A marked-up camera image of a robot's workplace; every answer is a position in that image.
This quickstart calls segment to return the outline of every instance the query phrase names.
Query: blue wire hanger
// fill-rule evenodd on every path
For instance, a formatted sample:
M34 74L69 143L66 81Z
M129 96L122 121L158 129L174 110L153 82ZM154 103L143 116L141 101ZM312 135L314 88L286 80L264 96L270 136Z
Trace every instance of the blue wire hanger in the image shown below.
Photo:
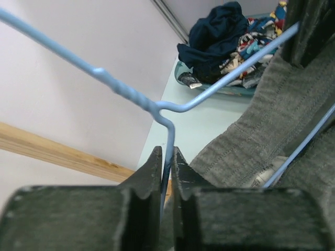
M163 176L161 181L161 217L163 214L163 207L165 201L166 190L168 187L171 162L173 157L173 146L175 139L175 127L172 121L163 117L160 114L161 110L169 110L174 112L186 112L201 104L211 95L216 93L219 89L226 86L233 80L235 80L242 72L244 72L247 68L253 66L258 60L263 58L265 55L269 54L271 51L279 47L286 40L291 38L294 34L298 32L298 23L292 25L289 29L287 29L281 36L270 42L266 47L262 50L251 56L245 62L243 62L237 69L233 70L218 82L213 84L210 88L199 94L197 97L192 99L186 104L177 105L168 101L152 101L147 98L144 94L136 91L134 88L122 83L121 81L113 78L104 68L95 67L85 62L77 55L56 43L52 39L48 38L45 34L38 31L34 27L15 17L14 15L8 13L4 9L0 8L0 20L19 32L25 34L30 37L32 40L41 44L45 48L49 49L56 55L60 56L64 60L73 64L75 67L83 70L85 73L95 78L96 80L104 83L109 88L112 89L113 92L122 96L123 98L133 102L135 105L141 107L143 110L149 112L154 120L159 124L165 126L167 128L167 144L166 144L166 153L164 160L164 168L163 168ZM305 138L302 144L294 151L294 153L287 159L287 161L279 168L279 170L270 178L270 180L264 185L264 187L270 186L273 181L285 171L291 161L298 155L298 153L307 145L307 143L311 140L311 138L317 133L317 131L322 127L325 121L330 117L330 115L335 110L335 104L330 108L330 110L326 113L326 115L320 120L320 122L316 125L316 127L311 131L311 133Z

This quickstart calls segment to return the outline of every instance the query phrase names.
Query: clothes hanger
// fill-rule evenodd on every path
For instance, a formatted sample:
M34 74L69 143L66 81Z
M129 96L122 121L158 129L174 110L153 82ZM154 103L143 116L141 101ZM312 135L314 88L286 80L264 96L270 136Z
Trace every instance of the clothes hanger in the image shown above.
M231 81L235 80L242 72L244 72L247 68L254 65L258 60L263 58L265 55L269 54L272 50L279 47L282 43L290 39L294 34L298 32L299 23L295 23L290 28L288 28L283 34L281 34L278 38L270 42L266 47L264 47L261 51L257 52L245 62L243 62L237 69L233 70L218 82L213 84L209 89L205 90L197 97L192 99L183 105L177 105L168 101L152 101L147 98L144 94L138 92L134 88L122 83L121 81L113 78L104 68L95 67L90 65L83 59L79 58L77 55L61 46L57 42L48 38L45 34L38 31L31 25L22 21L21 19L15 17L4 9L0 8L0 21L8 24L19 32L25 34L35 42L49 49L59 57L68 61L75 67L81 69L86 74L100 81L101 83L107 85L112 89L113 92L122 96L123 98L133 102L135 105L139 106L143 110L147 111L152 115L154 120L159 124L165 126L167 128L167 144L166 144L166 153L164 160L164 168L163 175L161 180L161 217L163 215L163 207L165 201L166 190L168 187L171 162L173 158L173 146L175 139L175 127L172 121L163 117L160 114L161 110L169 110L174 112L186 112L194 107L201 104L207 98L216 93L219 89L229 84ZM322 127L325 121L330 117L330 115L335 110L335 104L330 108L330 110L326 113L326 115L319 121L319 123L315 126L315 128L311 131L311 133L305 138L305 140L301 143L301 145L293 152L293 154L287 159L287 161L279 168L277 172L270 178L270 180L264 185L264 187L269 187L276 178L285 171L288 165L292 162L292 160L298 155L299 152L307 145L307 143L312 139L312 137L317 133L317 131Z

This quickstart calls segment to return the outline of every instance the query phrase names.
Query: gray fabric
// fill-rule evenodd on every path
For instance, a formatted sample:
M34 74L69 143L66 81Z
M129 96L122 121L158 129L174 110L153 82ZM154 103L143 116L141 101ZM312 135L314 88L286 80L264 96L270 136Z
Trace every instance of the gray fabric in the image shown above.
M278 51L265 70L247 111L226 132L211 141L190 166L215 186L241 187L269 167L278 155L283 152L289 154L329 109L331 101L335 100L334 51L335 43L331 42L305 69L290 66ZM312 157L297 160L293 164L295 168L298 165L300 169L305 168L301 179L294 181L299 172L293 172L292 168L281 178L280 186L287 184L299 188L299 182L303 182L304 177L310 177L309 171L315 172L311 169L314 164L320 175L304 183L304 187L310 186L308 190L314 196L319 196L324 208L327 203L323 201L328 198L328 207L333 205L333 209L335 198L328 196L332 190L332 181L327 180L330 184L324 185L327 195L317 187L318 182L324 182L318 179L319 177L333 175L327 172L332 172L331 165L334 166L335 160L328 156L334 156L334 151L331 147L330 150L324 148L328 147L331 141L318 143L326 136L319 137L321 139L311 145L311 149L314 150L307 152L308 155L312 154ZM328 209L327 215L330 221L335 223L333 211L335 210ZM159 250L166 251L173 246L172 227L164 225L164 222L171 221L172 202L169 201L161 226Z

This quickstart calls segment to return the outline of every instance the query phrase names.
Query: wooden plank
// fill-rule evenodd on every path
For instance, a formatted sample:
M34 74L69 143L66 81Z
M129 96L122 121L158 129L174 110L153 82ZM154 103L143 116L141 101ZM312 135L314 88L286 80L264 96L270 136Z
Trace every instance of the wooden plank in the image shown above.
M133 170L0 122L0 149L122 182ZM169 184L166 199L171 194Z

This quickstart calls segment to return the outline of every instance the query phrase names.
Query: navy blue garment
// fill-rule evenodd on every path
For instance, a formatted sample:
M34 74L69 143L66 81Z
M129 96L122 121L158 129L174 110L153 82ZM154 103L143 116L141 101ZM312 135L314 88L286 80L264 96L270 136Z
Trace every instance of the navy blue garment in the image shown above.
M213 78L221 76L219 65L236 51L240 36L248 27L247 19L237 2L228 2L213 8L208 17L201 18L189 33L189 46L178 44L179 60L188 68L193 67L195 76Z

